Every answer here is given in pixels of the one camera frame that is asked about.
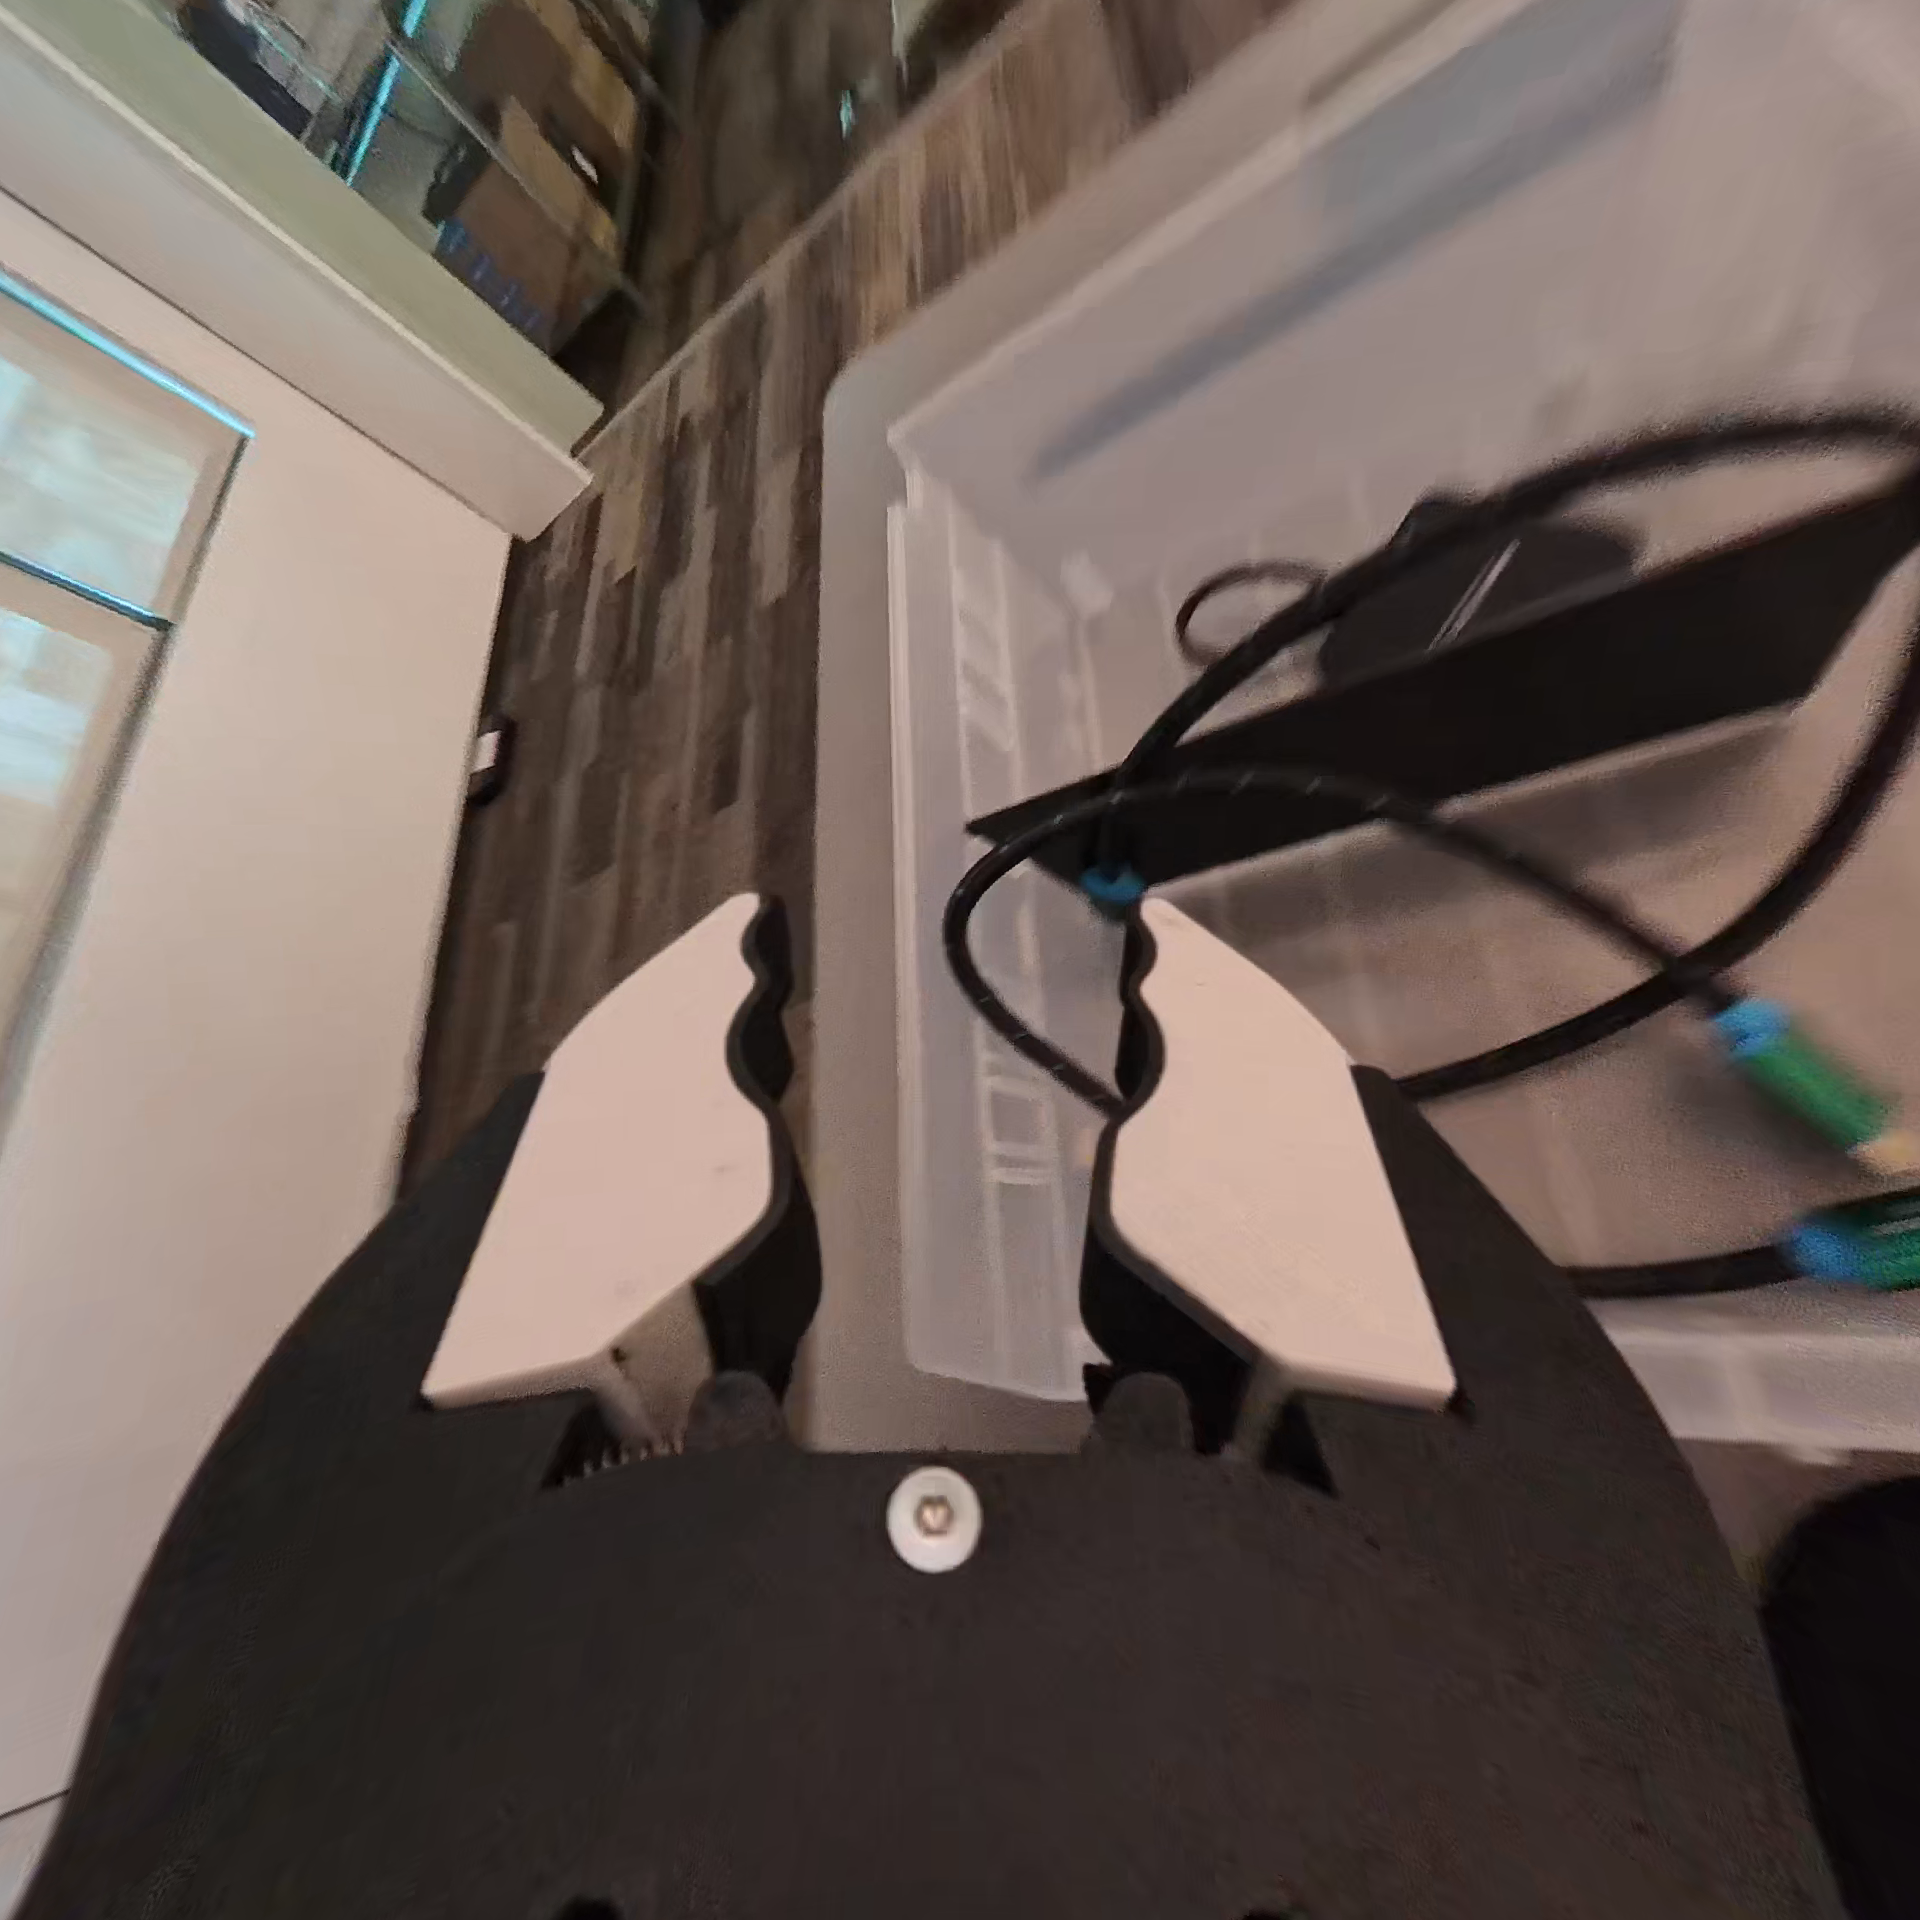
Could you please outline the clear plastic bin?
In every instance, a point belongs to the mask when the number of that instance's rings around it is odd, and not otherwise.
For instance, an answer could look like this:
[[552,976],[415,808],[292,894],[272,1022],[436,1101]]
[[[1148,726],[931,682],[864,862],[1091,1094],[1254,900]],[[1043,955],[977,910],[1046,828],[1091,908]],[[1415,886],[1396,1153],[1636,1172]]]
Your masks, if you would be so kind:
[[[1356,561],[1425,499],[1696,412],[1915,403],[1915,4],[1450,4],[1321,99],[1224,78],[827,403],[816,1413],[1063,1432],[1092,1113],[968,1009],[964,682],[1136,586]],[[1879,722],[1915,558],[1795,709],[1459,800],[1704,942]]]

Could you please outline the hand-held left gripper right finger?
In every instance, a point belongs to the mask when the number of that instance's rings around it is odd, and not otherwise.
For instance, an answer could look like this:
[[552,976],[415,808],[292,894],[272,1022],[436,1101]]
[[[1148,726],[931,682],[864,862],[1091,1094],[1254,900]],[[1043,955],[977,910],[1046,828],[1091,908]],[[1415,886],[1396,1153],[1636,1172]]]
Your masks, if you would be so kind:
[[1098,1142],[1089,1248],[1287,1388],[1446,1409],[1456,1369],[1347,1049],[1161,898],[1122,1004],[1144,1068]]

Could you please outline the frosted window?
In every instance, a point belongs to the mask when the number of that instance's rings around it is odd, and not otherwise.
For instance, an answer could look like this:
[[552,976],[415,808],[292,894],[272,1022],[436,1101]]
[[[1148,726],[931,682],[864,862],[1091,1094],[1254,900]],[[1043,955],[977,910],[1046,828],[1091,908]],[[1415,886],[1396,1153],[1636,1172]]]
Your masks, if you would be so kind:
[[2,1061],[26,1073],[251,425],[2,277]]

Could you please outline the black flat panel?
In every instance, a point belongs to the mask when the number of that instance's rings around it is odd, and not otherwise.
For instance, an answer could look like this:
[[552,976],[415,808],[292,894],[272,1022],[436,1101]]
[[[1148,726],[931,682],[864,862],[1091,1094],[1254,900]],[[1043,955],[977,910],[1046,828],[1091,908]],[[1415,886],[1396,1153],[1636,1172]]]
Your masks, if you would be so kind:
[[[1710,470],[1438,562],[1270,666],[1170,772],[1300,764],[1471,800],[1800,706],[1915,549],[1915,482],[1860,465]],[[959,810],[1004,836],[1105,786],[1193,678],[1177,566],[964,682]]]

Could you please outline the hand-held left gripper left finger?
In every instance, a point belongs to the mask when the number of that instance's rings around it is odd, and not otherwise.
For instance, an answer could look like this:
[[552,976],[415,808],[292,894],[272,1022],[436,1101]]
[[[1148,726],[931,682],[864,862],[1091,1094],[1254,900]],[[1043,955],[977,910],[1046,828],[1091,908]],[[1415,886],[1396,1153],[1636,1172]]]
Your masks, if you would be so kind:
[[585,1393],[785,1401],[824,1256],[782,1112],[785,906],[740,894],[640,964],[552,1053],[423,1372],[433,1409]]

